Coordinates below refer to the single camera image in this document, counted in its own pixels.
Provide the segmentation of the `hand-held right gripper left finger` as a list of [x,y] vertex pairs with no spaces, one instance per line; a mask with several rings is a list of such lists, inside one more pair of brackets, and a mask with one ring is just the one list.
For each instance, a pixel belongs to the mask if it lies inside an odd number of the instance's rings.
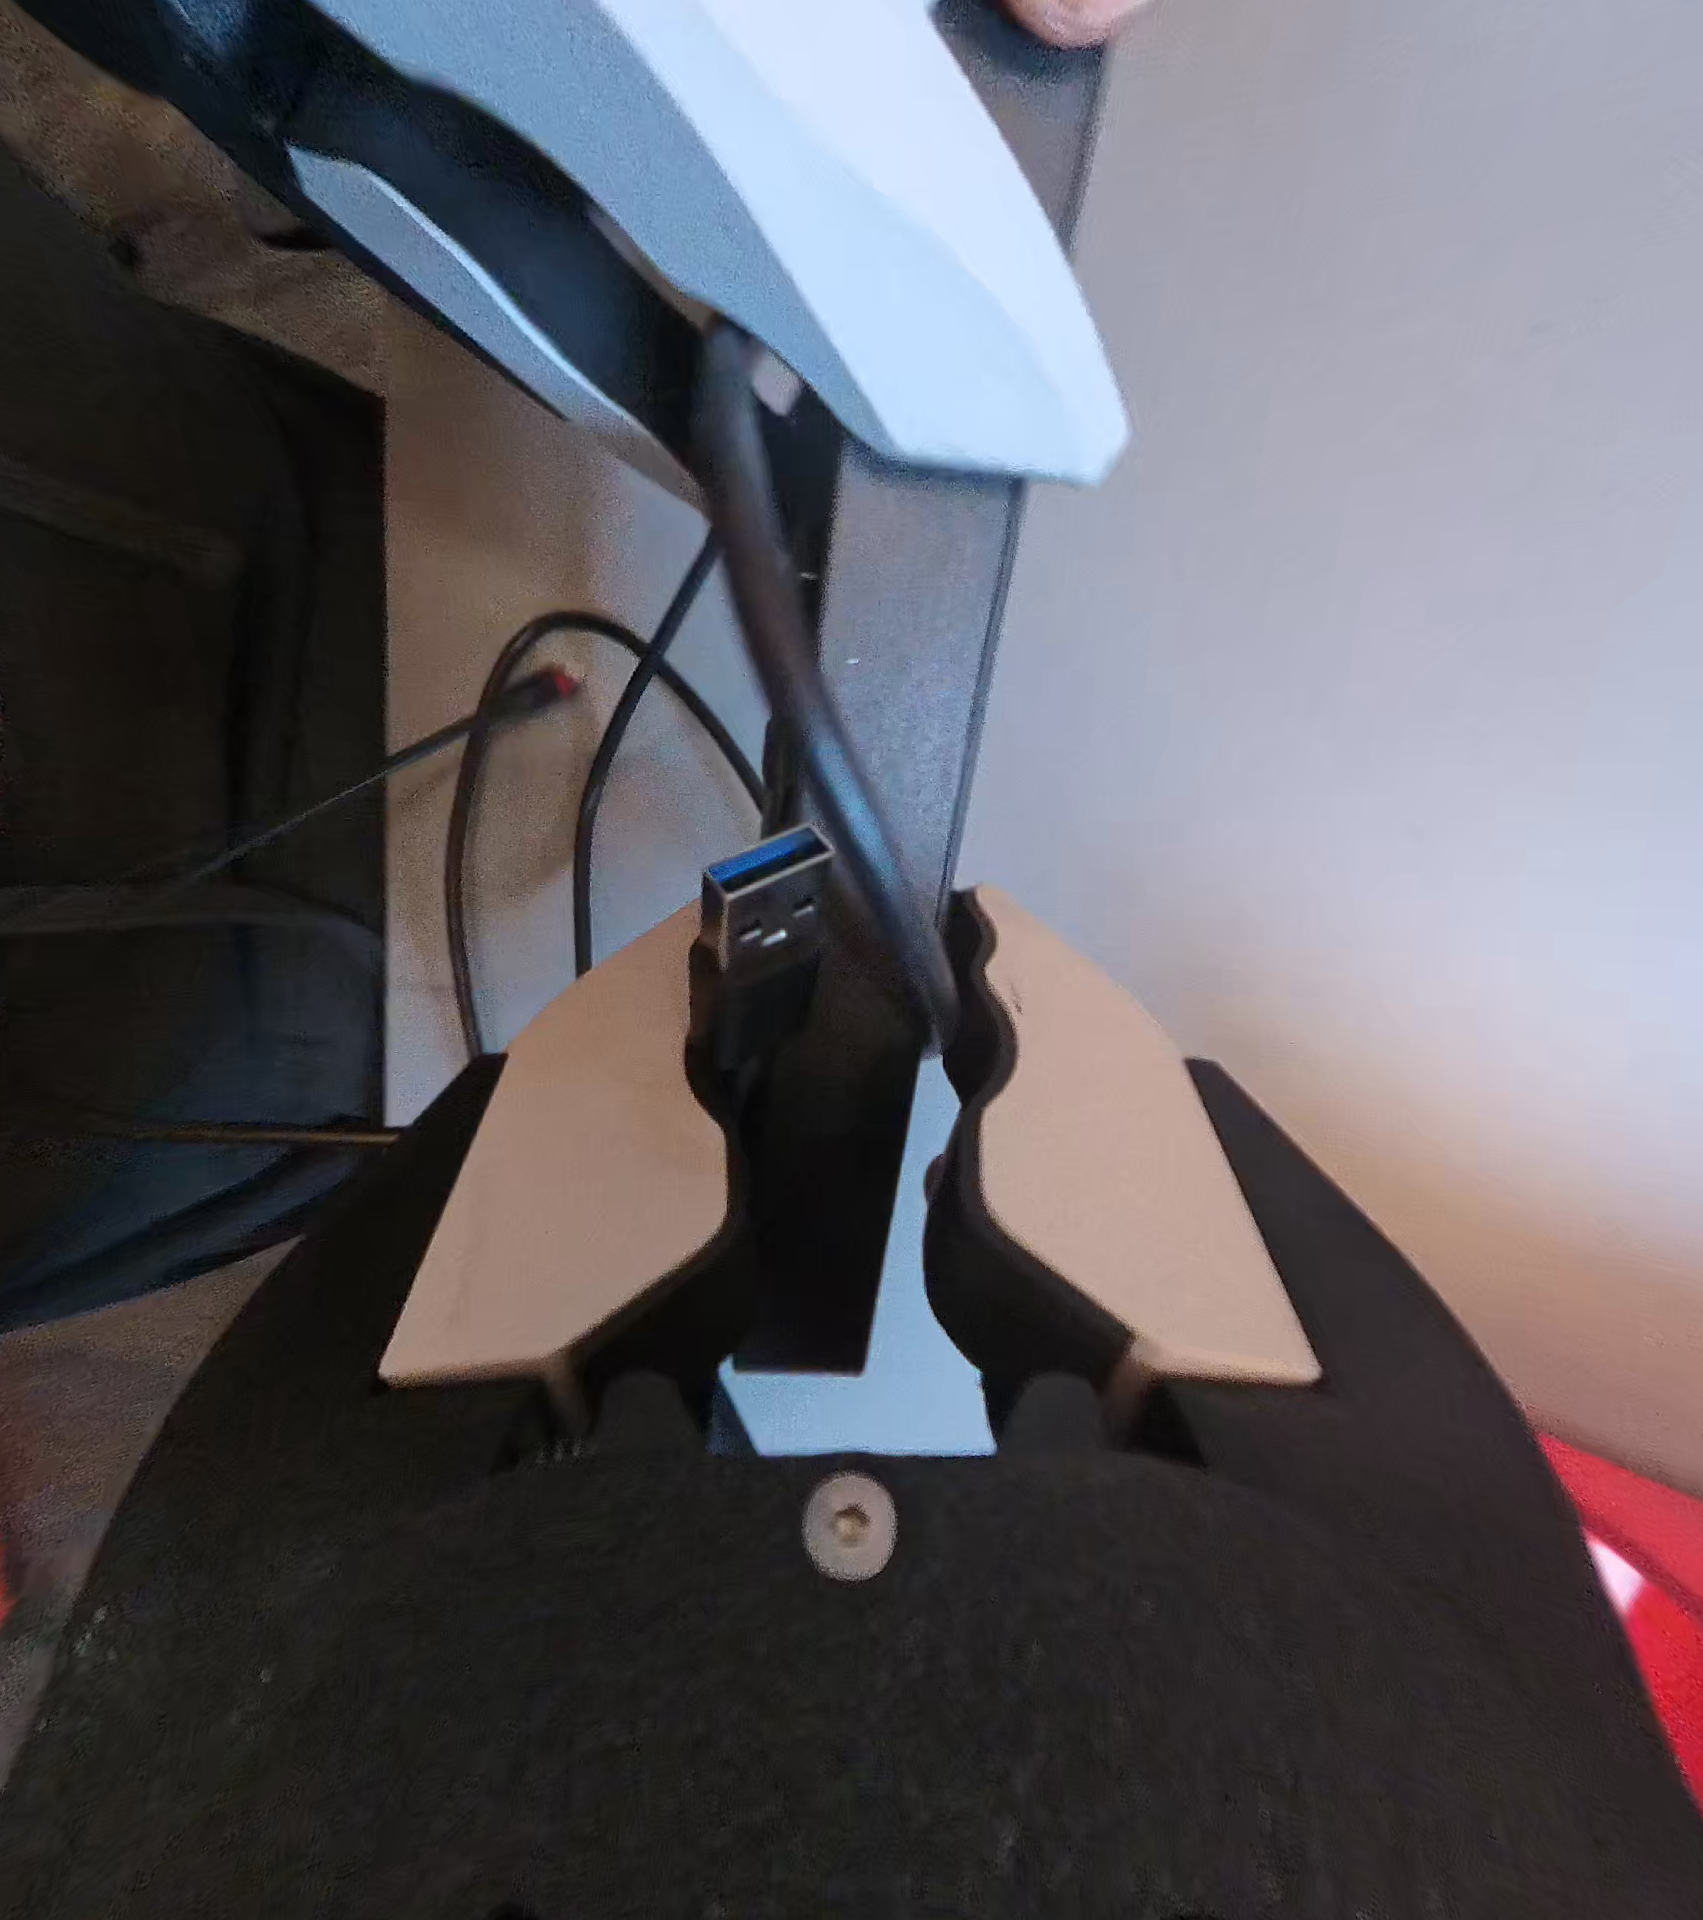
[[561,990],[500,1076],[378,1363],[536,1380],[565,1426],[657,1372],[707,1400],[753,1273],[731,1143],[689,1069],[692,906]]

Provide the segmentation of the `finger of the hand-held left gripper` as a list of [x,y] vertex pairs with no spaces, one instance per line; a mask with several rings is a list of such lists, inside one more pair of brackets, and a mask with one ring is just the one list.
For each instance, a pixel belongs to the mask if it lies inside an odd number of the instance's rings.
[[1065,484],[1124,452],[1068,253],[927,4],[316,11],[527,141],[874,450]]
[[470,249],[398,187],[358,161],[305,146],[288,146],[288,161],[320,212],[553,412],[603,440],[650,435],[556,349]]

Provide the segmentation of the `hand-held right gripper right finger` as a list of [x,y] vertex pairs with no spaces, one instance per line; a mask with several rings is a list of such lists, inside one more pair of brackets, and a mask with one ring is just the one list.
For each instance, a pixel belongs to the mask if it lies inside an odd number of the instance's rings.
[[991,1417],[1049,1374],[1109,1419],[1168,1380],[1323,1368],[1172,1037],[989,886],[947,924],[957,1115],[928,1182],[927,1295]]

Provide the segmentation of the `black USB hub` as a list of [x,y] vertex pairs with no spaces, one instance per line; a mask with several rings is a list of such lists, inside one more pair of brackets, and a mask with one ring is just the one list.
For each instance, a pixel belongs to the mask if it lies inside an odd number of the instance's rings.
[[[1067,51],[1006,4],[934,4],[932,22],[1068,249],[1095,152],[1102,55]],[[794,538],[816,656],[902,851],[914,906],[951,891],[982,740],[1026,488],[910,472],[840,440],[831,520]],[[857,1374],[881,1292],[928,1031],[845,891],[816,997],[749,1110],[758,1307],[741,1374]]]

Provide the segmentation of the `person's left hand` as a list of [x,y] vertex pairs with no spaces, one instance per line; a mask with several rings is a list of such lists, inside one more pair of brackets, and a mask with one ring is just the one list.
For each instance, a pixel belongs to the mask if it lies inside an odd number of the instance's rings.
[[1017,0],[1002,2],[1010,17],[1036,41],[1060,50],[1109,42],[1153,2],[1137,0]]

